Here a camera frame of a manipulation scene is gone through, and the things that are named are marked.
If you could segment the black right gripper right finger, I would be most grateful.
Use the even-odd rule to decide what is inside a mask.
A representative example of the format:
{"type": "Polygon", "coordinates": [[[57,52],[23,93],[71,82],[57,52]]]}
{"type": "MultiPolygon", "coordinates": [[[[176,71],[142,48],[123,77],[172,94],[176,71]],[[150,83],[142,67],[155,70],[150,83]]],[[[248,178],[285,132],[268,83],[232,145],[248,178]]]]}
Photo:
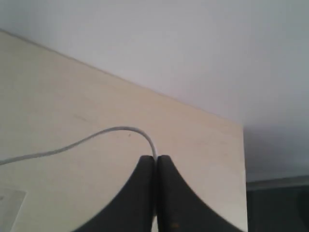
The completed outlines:
{"type": "Polygon", "coordinates": [[[239,232],[188,186],[170,156],[157,158],[157,223],[160,232],[239,232]]]}

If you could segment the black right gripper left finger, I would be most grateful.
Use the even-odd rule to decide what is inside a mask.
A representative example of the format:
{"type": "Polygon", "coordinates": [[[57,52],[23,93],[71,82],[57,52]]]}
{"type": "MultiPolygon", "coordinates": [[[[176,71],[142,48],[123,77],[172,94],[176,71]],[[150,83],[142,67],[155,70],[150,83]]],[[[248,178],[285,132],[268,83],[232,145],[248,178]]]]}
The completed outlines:
{"type": "Polygon", "coordinates": [[[77,232],[150,232],[154,218],[152,156],[141,156],[133,173],[117,195],[77,232]]]}

